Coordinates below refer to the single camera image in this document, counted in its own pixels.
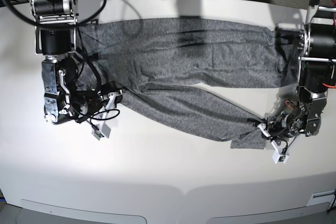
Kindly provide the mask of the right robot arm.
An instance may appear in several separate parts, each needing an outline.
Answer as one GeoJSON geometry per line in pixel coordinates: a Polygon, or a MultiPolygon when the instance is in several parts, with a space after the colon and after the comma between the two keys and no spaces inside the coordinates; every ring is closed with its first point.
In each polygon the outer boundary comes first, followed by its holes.
{"type": "Polygon", "coordinates": [[[81,42],[80,27],[91,21],[78,20],[78,0],[29,0],[32,18],[2,0],[9,10],[35,28],[35,51],[44,56],[45,119],[54,125],[68,121],[88,122],[95,138],[109,137],[107,120],[116,118],[121,90],[102,83],[101,76],[81,42]]]}

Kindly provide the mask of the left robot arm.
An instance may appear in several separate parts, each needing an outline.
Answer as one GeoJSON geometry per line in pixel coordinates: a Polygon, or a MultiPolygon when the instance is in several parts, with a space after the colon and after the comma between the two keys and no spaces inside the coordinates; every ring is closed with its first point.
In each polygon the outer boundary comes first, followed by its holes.
{"type": "Polygon", "coordinates": [[[321,126],[321,114],[327,103],[328,90],[335,88],[335,23],[318,24],[316,18],[335,21],[335,2],[323,5],[322,0],[309,0],[306,20],[300,31],[298,46],[297,100],[286,104],[291,112],[268,117],[265,123],[255,122],[274,148],[274,163],[289,158],[289,139],[315,136],[321,126]]]}

